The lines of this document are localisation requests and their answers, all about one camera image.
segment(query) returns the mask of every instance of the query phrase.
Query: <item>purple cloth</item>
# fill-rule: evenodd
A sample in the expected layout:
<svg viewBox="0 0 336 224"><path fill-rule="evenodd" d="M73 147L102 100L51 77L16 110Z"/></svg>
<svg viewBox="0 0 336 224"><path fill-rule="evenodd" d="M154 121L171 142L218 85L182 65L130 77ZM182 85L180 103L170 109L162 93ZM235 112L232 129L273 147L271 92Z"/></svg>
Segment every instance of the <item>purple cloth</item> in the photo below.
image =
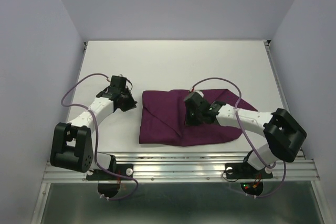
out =
<svg viewBox="0 0 336 224"><path fill-rule="evenodd" d="M209 102L223 101L232 106L238 96L227 89L202 90ZM166 144L174 146L194 146L219 144L235 140L242 131L234 127L202 124L186 126L186 108L183 99L188 90L144 91L142 93L142 119L140 144ZM250 104L241 100L239 108L256 111Z"/></svg>

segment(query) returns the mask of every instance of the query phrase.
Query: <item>gray wall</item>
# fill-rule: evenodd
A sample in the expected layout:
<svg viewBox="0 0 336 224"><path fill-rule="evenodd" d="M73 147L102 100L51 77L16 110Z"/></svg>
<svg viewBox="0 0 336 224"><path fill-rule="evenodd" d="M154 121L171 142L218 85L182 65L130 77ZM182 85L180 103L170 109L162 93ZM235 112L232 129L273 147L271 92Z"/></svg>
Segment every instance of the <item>gray wall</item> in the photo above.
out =
<svg viewBox="0 0 336 224"><path fill-rule="evenodd" d="M84 40L271 39L294 0L62 0Z"/></svg>
<svg viewBox="0 0 336 224"><path fill-rule="evenodd" d="M295 0L271 43L290 109L308 132L305 153L315 160L334 214L335 42L336 0Z"/></svg>
<svg viewBox="0 0 336 224"><path fill-rule="evenodd" d="M61 0L0 6L0 223L30 223L83 42Z"/></svg>

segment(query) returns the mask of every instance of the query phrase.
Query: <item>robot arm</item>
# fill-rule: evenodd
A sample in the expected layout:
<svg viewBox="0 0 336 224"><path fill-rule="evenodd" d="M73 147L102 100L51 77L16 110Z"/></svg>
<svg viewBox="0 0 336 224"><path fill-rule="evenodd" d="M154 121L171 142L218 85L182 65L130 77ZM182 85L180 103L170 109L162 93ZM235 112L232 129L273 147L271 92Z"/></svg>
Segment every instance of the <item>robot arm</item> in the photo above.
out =
<svg viewBox="0 0 336 224"><path fill-rule="evenodd" d="M275 112L256 112L235 107L224 102L209 104L202 94L191 92L184 99L186 106L186 125L202 123L220 126L240 127L236 110L245 130L255 132L266 138L267 144L257 151L267 164L277 160L293 162L307 137L304 129L284 109ZM254 151L251 151L243 163L233 165L233 179L254 177L265 168Z"/></svg>
<svg viewBox="0 0 336 224"><path fill-rule="evenodd" d="M111 83L96 95L89 110L95 114L98 125L117 109L125 112L136 108L128 87L127 78L112 76ZM88 169L99 169L93 161L91 135L95 131L93 118L88 110L68 123L58 123L54 130L50 163L65 169L85 173ZM67 142L75 141L75 146ZM98 153L102 167L114 171L116 159L113 155Z"/></svg>

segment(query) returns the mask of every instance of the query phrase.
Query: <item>black bracket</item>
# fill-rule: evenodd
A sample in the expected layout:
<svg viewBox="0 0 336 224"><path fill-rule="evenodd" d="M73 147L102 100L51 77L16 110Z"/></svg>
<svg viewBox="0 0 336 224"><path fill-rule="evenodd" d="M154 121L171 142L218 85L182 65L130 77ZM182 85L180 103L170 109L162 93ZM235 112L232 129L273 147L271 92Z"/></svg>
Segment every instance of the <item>black bracket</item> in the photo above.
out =
<svg viewBox="0 0 336 224"><path fill-rule="evenodd" d="M246 169L245 163L227 163L225 165L225 173L227 179L255 179L256 176L261 174L262 179L273 178L272 173L266 173L265 169L256 172L250 172Z"/></svg>
<svg viewBox="0 0 336 224"><path fill-rule="evenodd" d="M272 113L269 123L264 124L264 135L271 152L280 160L293 162L302 147L307 133L284 109Z"/></svg>
<svg viewBox="0 0 336 224"><path fill-rule="evenodd" d="M76 139L75 146L67 145ZM91 129L58 123L54 130L50 163L64 169L85 173L93 160Z"/></svg>
<svg viewBox="0 0 336 224"><path fill-rule="evenodd" d="M190 92L184 98L186 107L185 125L197 126L203 123L218 124L216 116L225 102L208 103L198 92Z"/></svg>
<svg viewBox="0 0 336 224"><path fill-rule="evenodd" d="M131 91L126 86L127 78L122 76L112 76L111 83L104 90L100 91L96 97L104 97L113 101L113 111L117 109L125 112L137 107Z"/></svg>
<svg viewBox="0 0 336 224"><path fill-rule="evenodd" d="M117 164L115 167L115 171L112 171L113 173L122 175L122 176L127 176L127 177L133 177L132 175L127 175L126 170L127 169L132 169L133 170L133 164ZM110 174L107 174L106 172L102 170L94 170L92 175L86 175L86 180L88 181L104 181L104 180L109 180L109 181L116 181L116 180L127 180L125 178L118 178L115 176L112 176Z"/></svg>

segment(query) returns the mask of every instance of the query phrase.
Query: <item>purple cable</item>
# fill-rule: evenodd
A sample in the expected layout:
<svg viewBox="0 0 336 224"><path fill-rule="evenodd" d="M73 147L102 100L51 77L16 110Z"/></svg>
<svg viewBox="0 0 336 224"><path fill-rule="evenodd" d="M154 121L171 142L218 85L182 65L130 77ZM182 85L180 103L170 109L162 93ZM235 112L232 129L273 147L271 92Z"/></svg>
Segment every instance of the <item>purple cable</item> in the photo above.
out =
<svg viewBox="0 0 336 224"><path fill-rule="evenodd" d="M262 164L265 165L265 167L267 167L267 168L269 168L269 169L273 169L273 168L276 166L276 162L274 162L274 164L271 165L271 166L269 166L269 165L266 164L266 162L263 160L263 158L261 157L261 155L258 153L257 149L254 147L252 141L251 141L250 138L248 137L248 135L247 135L247 133L246 133L244 127L243 127L243 123L242 123L242 121L241 121L240 118L239 118L239 115L238 115L238 105L239 105L239 102L240 102L241 99L242 99L242 95L241 95L242 93L241 93L240 88L239 88L237 85L235 85L233 82L231 82L231 81L229 81L229 80L227 80L227 79L220 78L220 77L210 77L210 78L206 78L206 79L203 79L203 80L201 80L201 81L195 83L195 84L193 85L192 90L194 90L195 87L196 87L198 84L200 84L200 83L202 83L202 82L205 82L205 81L208 81L208 80L221 80L221 81L225 81L225 82L228 82L228 83L232 84L232 85L238 90L239 98L238 98L238 100L236 101L235 109L236 109L236 117L237 117L237 122L238 122L238 124L239 124L239 127L240 127L240 129L241 129L243 135L245 136L247 142L248 142L249 145L251 146L252 150L256 153L256 156L259 158L259 160L262 162ZM270 192L270 193L268 193L268 194L262 195L262 196L256 196L256 198L265 198L265 197L268 197L268 196L274 194L277 190L279 190L279 189L283 186L283 184L284 184L284 181L285 181L285 178L286 178L286 172L287 172L286 169L287 169L287 168L286 168L286 162L284 161L284 162L283 162L284 176L282 177L282 180L281 180L280 185L279 185L274 191L272 191L272 192ZM240 193L240 194L244 194L244 195L245 195L245 193L242 193L241 191L236 191L236 190L231 189L231 188L228 188L228 189L233 190L233 191L235 191L235 192L237 192L237 193Z"/></svg>
<svg viewBox="0 0 336 224"><path fill-rule="evenodd" d="M88 76L84 77L83 79L81 79L80 81L78 81L73 87L71 87L66 93L65 95L62 97L61 99L61 105L64 106L64 107L71 107L71 106L77 106L77 107L81 107L83 109L86 109L88 110L88 112L91 114L92 116L92 119L93 119L93 124L94 124L94 129L95 129L95 132L96 132L96 145L95 145L95 149L94 149L94 156L93 156L93 160L94 162L96 163L96 165L104 172L106 172L107 174L110 174L112 176L115 176L115 177L119 177L119 178L124 178L124 179L128 179L128 180L132 180L135 182L136 186L135 186L135 189L133 191L131 191L129 194L126 194L124 196L121 196L121 197L117 197L117 198L108 198L108 197L105 197L103 196L105 199L107 200L120 200L120 199L125 199L129 196L131 196L132 194L134 194L134 192L137 190L137 188L139 187L139 182L135 179L135 178L131 178L131 177L127 177L127 176L123 176L123 175L119 175L119 174L116 174L116 173L113 173L113 172L110 172L109 170L105 169L104 167L102 167L99 163L98 163L98 160L97 160L97 152L98 152L98 138L99 138L99 133L98 133L98 123L97 123L97 119L96 119L96 116L94 114L93 111L89 110L89 108L85 105L82 105L82 104L78 104L78 103L72 103L72 104L64 104L64 99L67 97L67 95L75 88L77 87L79 84L81 84L84 80L88 79L89 77L91 76L104 76L106 79L108 79L108 76L106 76L105 74L103 73L92 73L92 74L89 74Z"/></svg>
<svg viewBox="0 0 336 224"><path fill-rule="evenodd" d="M247 133L246 133L244 127L243 127L243 123L242 123L242 121L240 120L240 117L239 117L239 115L238 115L238 110L237 110L237 109L238 109L238 104L240 103L240 101L241 101L241 99L242 99L242 95L241 95L242 93L241 93L240 88L239 88L237 85L235 85L233 82L231 82L231 81L229 81L229 80L226 80L226 79L224 79L224 78L220 78L220 77L210 77L210 78L206 78L206 79L201 80L201 81L197 82L196 84L194 84L194 85L193 85L193 89L195 89L195 87L196 87L198 84L200 84L200 83L202 83L202 82L204 82L204 81L208 81L208 80L221 80L221 81L225 81L225 82L228 82L228 83L232 84L233 86L235 86L235 88L238 90L239 98L238 98L238 100L236 101L235 109L236 109L236 117L237 117L237 122L238 122L238 124L239 124L239 127L240 127L240 129L241 129L243 135L245 136L247 142L248 142L249 145L251 146L252 150L256 153L258 159L262 162L262 164L265 165L265 167L267 167L267 168L269 168L269 169L273 169L273 168L276 166L276 163L274 162L274 164L273 164L272 166L269 166L268 164L266 164L266 162L263 160L263 158L261 157L261 155L258 153L257 149L254 147L252 141L251 141L250 138L248 137L248 135L247 135Z"/></svg>

